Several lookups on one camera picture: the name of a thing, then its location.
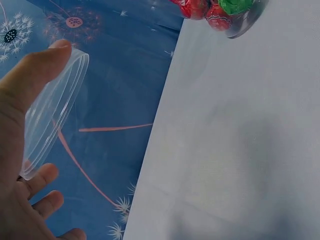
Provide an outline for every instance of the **plastic container lid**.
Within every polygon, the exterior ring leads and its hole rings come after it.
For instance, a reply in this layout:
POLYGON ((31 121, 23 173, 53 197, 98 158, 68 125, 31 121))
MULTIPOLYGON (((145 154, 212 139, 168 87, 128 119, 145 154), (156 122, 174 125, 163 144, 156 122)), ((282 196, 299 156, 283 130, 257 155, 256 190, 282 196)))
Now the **plastic container lid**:
POLYGON ((78 95, 86 75, 89 55, 72 48, 60 75, 49 82, 25 116, 24 153, 20 176, 31 179, 50 152, 78 95))

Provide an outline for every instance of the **white sheet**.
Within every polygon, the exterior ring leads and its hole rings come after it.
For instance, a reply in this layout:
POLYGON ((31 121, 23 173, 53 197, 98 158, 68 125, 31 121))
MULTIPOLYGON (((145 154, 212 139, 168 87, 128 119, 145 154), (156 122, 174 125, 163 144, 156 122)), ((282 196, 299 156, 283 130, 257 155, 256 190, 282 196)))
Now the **white sheet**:
POLYGON ((320 1, 238 39, 186 20, 125 240, 320 239, 320 1))

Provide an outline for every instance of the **dandelion print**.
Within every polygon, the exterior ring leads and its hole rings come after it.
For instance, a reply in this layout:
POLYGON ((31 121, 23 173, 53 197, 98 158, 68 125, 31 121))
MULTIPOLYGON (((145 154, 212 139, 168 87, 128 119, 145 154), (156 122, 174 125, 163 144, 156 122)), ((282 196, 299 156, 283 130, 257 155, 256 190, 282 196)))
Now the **dandelion print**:
POLYGON ((123 223, 123 224, 127 224, 128 218, 129 218, 129 214, 128 213, 123 213, 120 216, 120 222, 123 223))
POLYGON ((130 200, 128 198, 121 198, 119 197, 119 200, 116 201, 118 207, 114 210, 116 212, 123 212, 123 213, 128 213, 130 211, 130 200))
POLYGON ((30 40, 33 20, 21 12, 14 15, 13 20, 5 20, 0 26, 0 63, 20 52, 30 40))
POLYGON ((125 232, 124 230, 122 230, 122 228, 117 224, 114 223, 113 226, 109 226, 109 228, 111 229, 109 231, 109 236, 113 237, 113 240, 122 240, 123 238, 123 233, 125 232))
POLYGON ((130 186, 128 186, 128 189, 129 189, 129 195, 133 196, 135 194, 135 191, 136 191, 136 185, 133 185, 131 182, 130 182, 130 186))
POLYGON ((50 43, 58 38, 65 38, 72 42, 74 47, 80 44, 92 42, 101 30, 101 17, 95 12, 76 6, 71 9, 63 9, 53 3, 58 12, 45 11, 46 27, 44 35, 50 43))

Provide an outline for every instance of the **blue tablecloth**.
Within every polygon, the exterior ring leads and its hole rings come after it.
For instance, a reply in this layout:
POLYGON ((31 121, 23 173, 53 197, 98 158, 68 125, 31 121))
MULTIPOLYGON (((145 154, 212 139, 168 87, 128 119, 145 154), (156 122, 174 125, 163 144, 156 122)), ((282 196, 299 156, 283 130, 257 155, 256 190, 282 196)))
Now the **blue tablecloth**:
POLYGON ((30 15, 33 7, 37 34, 28 32, 25 53, 63 37, 90 55, 84 83, 47 157, 60 176, 34 201, 53 189, 63 193, 63 207, 47 221, 55 235, 82 228, 88 239, 122 239, 183 21, 179 9, 168 0, 0 2, 7 18, 30 15), (71 17, 82 26, 68 26, 71 17))

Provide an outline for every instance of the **wrapped candy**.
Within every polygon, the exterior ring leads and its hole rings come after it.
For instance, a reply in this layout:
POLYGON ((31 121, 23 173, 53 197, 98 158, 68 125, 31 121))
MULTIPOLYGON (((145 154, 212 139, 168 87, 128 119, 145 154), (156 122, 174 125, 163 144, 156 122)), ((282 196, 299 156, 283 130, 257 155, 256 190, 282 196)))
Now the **wrapped candy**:
POLYGON ((209 25, 217 31, 228 30, 232 25, 232 18, 214 2, 206 13, 205 19, 209 25))
POLYGON ((201 20, 209 9, 206 0, 171 0, 180 7, 180 10, 188 19, 201 20))
POLYGON ((228 15, 241 14, 247 11, 254 0, 218 0, 220 7, 228 15))

